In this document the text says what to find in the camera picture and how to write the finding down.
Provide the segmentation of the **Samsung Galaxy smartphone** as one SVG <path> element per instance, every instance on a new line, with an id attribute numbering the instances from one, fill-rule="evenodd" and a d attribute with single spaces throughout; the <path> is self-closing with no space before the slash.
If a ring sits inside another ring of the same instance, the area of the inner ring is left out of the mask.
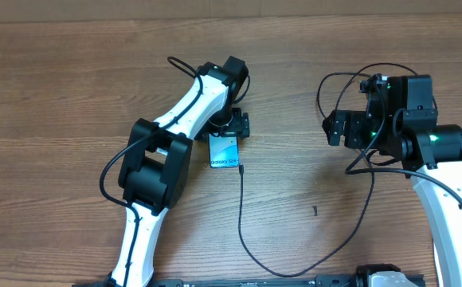
<path id="1" fill-rule="evenodd" d="M 239 150 L 237 137 L 209 135 L 209 165 L 212 168 L 238 167 Z"/>

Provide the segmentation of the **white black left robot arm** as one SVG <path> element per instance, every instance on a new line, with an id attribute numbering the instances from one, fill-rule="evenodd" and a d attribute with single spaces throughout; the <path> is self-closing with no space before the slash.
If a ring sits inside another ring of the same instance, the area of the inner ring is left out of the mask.
<path id="1" fill-rule="evenodd" d="M 230 56 L 222 66 L 197 68 L 177 57 L 167 60 L 194 83 L 163 116 L 138 119 L 127 146 L 100 175 L 101 194 L 126 210 L 119 259 L 102 286 L 150 284 L 162 222 L 186 186 L 194 142 L 208 143 L 212 168 L 228 168 L 239 165 L 238 142 L 250 135 L 249 116 L 237 106 L 250 85 L 243 60 Z"/>

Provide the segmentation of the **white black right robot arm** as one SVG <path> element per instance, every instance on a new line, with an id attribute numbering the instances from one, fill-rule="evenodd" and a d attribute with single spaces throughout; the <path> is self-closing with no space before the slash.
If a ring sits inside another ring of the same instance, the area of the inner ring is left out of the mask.
<path id="1" fill-rule="evenodd" d="M 325 116 L 327 142 L 359 150 L 360 159 L 377 152 L 401 163 L 371 164 L 367 172 L 410 179 L 429 221 L 440 283 L 462 286 L 462 128 L 439 124 L 429 75 L 364 74 L 359 85 L 365 110 Z"/>

